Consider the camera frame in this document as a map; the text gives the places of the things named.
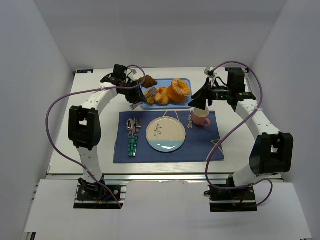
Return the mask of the white orange striped bun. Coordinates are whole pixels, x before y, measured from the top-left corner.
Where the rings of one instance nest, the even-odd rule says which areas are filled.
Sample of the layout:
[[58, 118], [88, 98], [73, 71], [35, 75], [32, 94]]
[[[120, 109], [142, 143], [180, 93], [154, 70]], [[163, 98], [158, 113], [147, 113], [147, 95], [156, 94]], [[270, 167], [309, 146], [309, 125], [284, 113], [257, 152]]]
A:
[[168, 89], [166, 87], [158, 87], [156, 90], [157, 93], [154, 96], [155, 102], [161, 105], [169, 104], [171, 99], [168, 95]]

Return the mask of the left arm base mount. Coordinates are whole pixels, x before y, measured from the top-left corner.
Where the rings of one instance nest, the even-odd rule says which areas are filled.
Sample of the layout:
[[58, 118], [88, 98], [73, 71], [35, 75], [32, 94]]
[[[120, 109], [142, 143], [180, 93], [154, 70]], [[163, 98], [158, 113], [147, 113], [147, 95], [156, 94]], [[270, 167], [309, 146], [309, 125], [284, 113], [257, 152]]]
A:
[[[107, 185], [112, 191], [119, 204], [123, 206], [126, 198], [127, 187], [125, 185]], [[120, 210], [121, 208], [116, 203], [109, 191], [103, 190], [100, 196], [92, 196], [88, 190], [78, 185], [75, 200], [73, 204], [74, 209], [96, 209], [96, 210]]]

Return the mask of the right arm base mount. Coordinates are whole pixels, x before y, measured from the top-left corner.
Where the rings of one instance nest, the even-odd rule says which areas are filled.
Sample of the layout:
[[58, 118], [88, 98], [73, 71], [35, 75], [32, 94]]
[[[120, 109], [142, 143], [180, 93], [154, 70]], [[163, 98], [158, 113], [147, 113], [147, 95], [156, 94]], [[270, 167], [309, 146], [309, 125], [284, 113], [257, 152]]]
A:
[[222, 190], [208, 186], [208, 190], [203, 194], [209, 198], [209, 206], [212, 213], [258, 211], [253, 187], [235, 190]]

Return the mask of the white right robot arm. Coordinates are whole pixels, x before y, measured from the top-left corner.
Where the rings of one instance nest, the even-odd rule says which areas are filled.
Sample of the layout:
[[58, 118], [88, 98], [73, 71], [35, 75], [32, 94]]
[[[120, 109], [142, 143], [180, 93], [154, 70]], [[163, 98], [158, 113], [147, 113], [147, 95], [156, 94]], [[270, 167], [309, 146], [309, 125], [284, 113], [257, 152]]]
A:
[[291, 169], [294, 138], [283, 133], [265, 116], [262, 99], [246, 90], [245, 79], [249, 69], [231, 67], [227, 69], [227, 82], [219, 85], [216, 68], [206, 68], [204, 85], [191, 97], [188, 104], [193, 114], [203, 118], [213, 101], [226, 101], [241, 118], [242, 122], [232, 129], [235, 132], [243, 124], [249, 128], [255, 139], [249, 163], [233, 173], [223, 187], [224, 190], [238, 190], [258, 184], [266, 177], [288, 172]]

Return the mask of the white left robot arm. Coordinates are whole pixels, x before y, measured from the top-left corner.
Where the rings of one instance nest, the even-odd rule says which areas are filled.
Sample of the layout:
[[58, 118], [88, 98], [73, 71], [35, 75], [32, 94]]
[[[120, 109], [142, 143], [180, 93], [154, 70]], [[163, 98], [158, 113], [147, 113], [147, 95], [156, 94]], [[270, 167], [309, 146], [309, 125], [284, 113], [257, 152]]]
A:
[[113, 98], [125, 96], [131, 108], [147, 101], [141, 83], [134, 78], [130, 66], [116, 64], [113, 72], [102, 78], [99, 88], [81, 105], [72, 106], [68, 117], [68, 138], [79, 153], [85, 166], [79, 183], [95, 188], [104, 179], [98, 158], [98, 144], [102, 137], [100, 114]]

